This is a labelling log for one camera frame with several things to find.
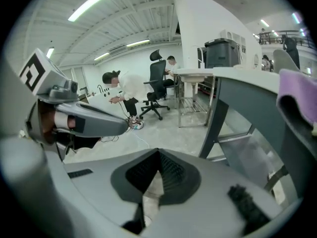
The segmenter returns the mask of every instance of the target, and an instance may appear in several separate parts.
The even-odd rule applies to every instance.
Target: ceiling
[[[131,52],[126,45],[145,38],[151,40],[145,44],[148,46],[179,44],[173,0],[101,0],[75,22],[68,21],[85,1],[33,0],[17,21],[4,51],[14,70],[20,70],[35,48],[46,53],[54,47],[53,62],[67,66],[97,63],[102,59],[94,58],[106,52],[110,55],[105,59],[118,52]],[[245,24],[272,14],[272,8],[286,8],[282,0],[215,1]],[[270,5],[264,10],[262,3]]]

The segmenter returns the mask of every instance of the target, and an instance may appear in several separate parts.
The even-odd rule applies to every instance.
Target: black mesh chair
[[[140,119],[143,119],[144,114],[153,110],[158,115],[158,119],[163,120],[163,117],[159,114],[157,109],[167,108],[167,110],[170,110],[170,108],[168,106],[160,105],[157,100],[164,98],[166,95],[166,89],[163,86],[163,75],[165,72],[166,60],[162,60],[162,57],[159,54],[159,50],[154,51],[150,55],[150,60],[159,60],[155,63],[152,63],[150,66],[150,81],[144,82],[144,84],[150,84],[154,92],[148,94],[149,101],[144,101],[147,106],[141,107],[142,113],[139,115],[139,117]]]

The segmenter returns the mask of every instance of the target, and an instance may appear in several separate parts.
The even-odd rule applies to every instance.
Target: office chair
[[[290,55],[284,50],[274,50],[273,52],[273,59],[274,59],[274,69],[275,73],[279,74],[281,69],[290,69],[293,71],[300,71],[297,68],[296,64],[290,57]]]
[[[163,75],[165,71],[166,66],[166,60],[161,60],[162,57],[159,54],[159,50],[154,51],[150,55],[150,60],[155,61],[159,60],[155,63],[152,63],[150,66],[150,81],[144,82],[144,84],[150,84],[154,90],[153,93],[148,94],[149,101],[144,101],[147,105],[150,102],[150,106],[141,107],[141,110],[143,111],[139,117],[140,119],[143,119],[143,115],[147,112],[153,110],[157,115],[159,120],[163,120],[163,117],[159,114],[157,109],[167,108],[167,110],[170,110],[168,106],[162,106],[158,104],[157,100],[163,98],[165,96],[166,90],[163,87]]]

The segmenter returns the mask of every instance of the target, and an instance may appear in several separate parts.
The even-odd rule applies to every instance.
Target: black pants
[[[147,97],[148,100],[152,100],[152,98],[154,98],[155,93],[148,93]],[[132,98],[128,101],[123,101],[125,108],[127,109],[127,112],[131,115],[131,116],[136,116],[137,115],[137,108],[135,107],[135,104],[138,102],[137,99]]]
[[[166,86],[172,86],[174,85],[174,81],[171,80],[170,78],[169,79],[166,79],[166,80],[163,80],[163,86],[166,87]]]

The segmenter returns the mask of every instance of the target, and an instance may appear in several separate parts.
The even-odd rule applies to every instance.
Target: ceiling light
[[[295,13],[292,14],[293,18],[295,19],[296,23],[299,24],[298,17]]]
[[[262,22],[266,27],[269,27],[269,25],[268,25],[263,19],[261,19],[261,22]]]
[[[69,17],[68,20],[74,22],[81,14],[99,1],[100,0],[87,0]]]
[[[100,58],[103,58],[103,57],[106,56],[106,55],[109,55],[109,53],[108,53],[108,52],[107,52],[107,53],[104,53],[103,55],[101,55],[101,56],[95,58],[94,60],[96,61],[96,60],[98,60],[98,59],[100,59]]]
[[[128,44],[127,47],[134,46],[134,45],[138,45],[138,44],[142,44],[142,43],[149,42],[149,41],[150,41],[150,40],[147,39],[147,40],[143,40],[143,41],[131,43],[131,44]]]
[[[54,51],[54,47],[49,48],[49,51],[48,51],[48,53],[46,54],[47,58],[50,58],[50,57],[51,57],[53,51]]]

